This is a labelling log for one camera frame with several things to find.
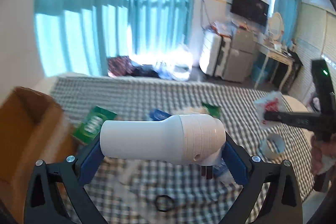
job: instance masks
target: television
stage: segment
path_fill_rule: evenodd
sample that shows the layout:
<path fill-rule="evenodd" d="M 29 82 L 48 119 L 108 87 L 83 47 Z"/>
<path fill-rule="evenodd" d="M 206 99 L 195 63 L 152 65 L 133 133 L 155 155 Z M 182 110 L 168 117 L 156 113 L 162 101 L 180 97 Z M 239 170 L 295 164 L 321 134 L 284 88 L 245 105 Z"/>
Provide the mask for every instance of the television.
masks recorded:
<path fill-rule="evenodd" d="M 232 0 L 230 12 L 266 26 L 268 7 L 262 0 Z"/>

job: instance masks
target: silver bolt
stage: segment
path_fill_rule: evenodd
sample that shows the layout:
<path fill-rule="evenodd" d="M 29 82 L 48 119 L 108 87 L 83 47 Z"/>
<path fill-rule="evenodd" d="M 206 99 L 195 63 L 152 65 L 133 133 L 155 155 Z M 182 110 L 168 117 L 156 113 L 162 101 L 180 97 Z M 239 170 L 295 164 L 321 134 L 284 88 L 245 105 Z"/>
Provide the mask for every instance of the silver bolt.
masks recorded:
<path fill-rule="evenodd" d="M 284 161 L 283 161 L 283 164 L 284 164 L 285 166 L 291 166 L 291 162 L 290 162 L 289 160 L 284 160 Z"/>
<path fill-rule="evenodd" d="M 68 156 L 67 162 L 73 162 L 75 160 L 75 156 Z"/>
<path fill-rule="evenodd" d="M 260 162 L 261 161 L 261 158 L 259 156 L 252 156 L 252 160 L 254 162 Z"/>
<path fill-rule="evenodd" d="M 41 166 L 42 163 L 43 163 L 43 160 L 37 160 L 37 161 L 35 162 L 35 165 L 36 165 L 36 166 Z"/>

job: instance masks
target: black ring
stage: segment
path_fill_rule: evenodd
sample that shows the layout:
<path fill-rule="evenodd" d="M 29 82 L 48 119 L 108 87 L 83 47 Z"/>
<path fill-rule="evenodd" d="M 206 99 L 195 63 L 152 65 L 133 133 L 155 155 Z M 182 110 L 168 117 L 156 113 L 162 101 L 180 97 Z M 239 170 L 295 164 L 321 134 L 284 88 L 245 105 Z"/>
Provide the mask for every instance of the black ring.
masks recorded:
<path fill-rule="evenodd" d="M 160 198 L 167 198 L 167 199 L 169 199 L 170 202 L 171 202 L 171 204 L 172 204 L 172 207 L 168 208 L 167 210 L 161 210 L 159 208 L 159 203 L 158 203 L 158 200 Z M 167 213 L 167 212 L 169 212 L 169 211 L 171 211 L 171 210 L 173 210 L 175 208 L 175 201 L 170 196 L 168 196 L 168 195 L 158 195 L 155 198 L 154 205 L 155 205 L 156 210 L 158 210 L 159 212 Z"/>

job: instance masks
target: checkered fabric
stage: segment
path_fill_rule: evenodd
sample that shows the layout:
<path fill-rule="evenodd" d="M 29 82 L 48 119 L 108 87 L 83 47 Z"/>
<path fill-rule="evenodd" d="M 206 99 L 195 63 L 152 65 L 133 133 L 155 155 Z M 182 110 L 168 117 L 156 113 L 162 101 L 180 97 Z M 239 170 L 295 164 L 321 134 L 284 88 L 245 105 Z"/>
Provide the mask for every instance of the checkered fabric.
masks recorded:
<path fill-rule="evenodd" d="M 253 101 L 266 95 L 258 90 L 221 86 L 210 83 L 180 83 L 133 77 L 59 78 L 51 93 L 63 107 L 74 125 L 86 116 L 94 105 L 117 113 L 122 119 L 142 121 L 154 108 L 171 112 L 202 102 L 221 107 L 221 121 L 231 138 L 243 146 L 250 155 L 256 155 L 259 142 L 269 133 L 277 133 L 286 143 L 284 159 L 292 162 L 300 187 L 301 199 L 311 192 L 310 147 L 301 129 L 280 124 L 261 130 Z M 123 172 L 127 160 L 103 162 L 92 182 L 85 189 L 108 223 L 148 223 L 113 195 L 110 178 Z M 166 194 L 175 200 L 176 210 L 162 213 L 174 223 L 215 223 L 229 210 L 242 187 L 224 185 L 216 179 L 200 176 L 198 165 L 173 165 L 163 161 L 143 161 L 134 173 L 130 186 L 138 202 L 153 203 L 157 195 Z M 264 184 L 259 198 L 247 220 L 256 219 L 268 190 Z M 65 201 L 74 222 L 79 223 L 71 204 Z"/>

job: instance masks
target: hand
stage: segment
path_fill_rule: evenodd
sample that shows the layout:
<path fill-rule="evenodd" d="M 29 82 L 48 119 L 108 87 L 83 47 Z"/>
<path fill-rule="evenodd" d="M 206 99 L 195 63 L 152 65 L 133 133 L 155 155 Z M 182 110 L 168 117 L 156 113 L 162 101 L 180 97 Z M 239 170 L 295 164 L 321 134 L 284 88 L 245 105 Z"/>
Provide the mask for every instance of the hand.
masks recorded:
<path fill-rule="evenodd" d="M 316 141 L 316 137 L 312 136 L 311 143 L 311 173 L 315 176 L 322 169 L 322 155 L 336 157 L 336 138 L 332 138 L 330 142 Z"/>

